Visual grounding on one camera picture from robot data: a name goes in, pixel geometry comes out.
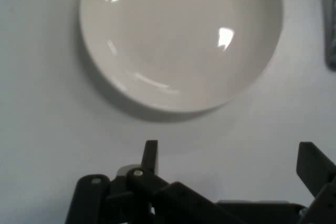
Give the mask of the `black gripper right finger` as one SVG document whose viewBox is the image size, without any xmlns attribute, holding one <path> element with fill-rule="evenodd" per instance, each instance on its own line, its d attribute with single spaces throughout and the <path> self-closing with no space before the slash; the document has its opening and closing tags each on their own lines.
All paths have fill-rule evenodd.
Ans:
<svg viewBox="0 0 336 224">
<path fill-rule="evenodd" d="M 299 223 L 335 223 L 335 164 L 312 142 L 301 142 L 296 172 L 314 197 Z"/>
</svg>

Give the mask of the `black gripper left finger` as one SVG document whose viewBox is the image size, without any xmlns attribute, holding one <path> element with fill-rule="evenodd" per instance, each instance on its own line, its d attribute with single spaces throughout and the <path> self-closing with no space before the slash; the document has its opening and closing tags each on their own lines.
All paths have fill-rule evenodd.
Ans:
<svg viewBox="0 0 336 224">
<path fill-rule="evenodd" d="M 78 180 L 66 223 L 241 223 L 180 182 L 156 174 L 158 141 L 147 140 L 141 164 L 115 179 L 93 174 Z"/>
</svg>

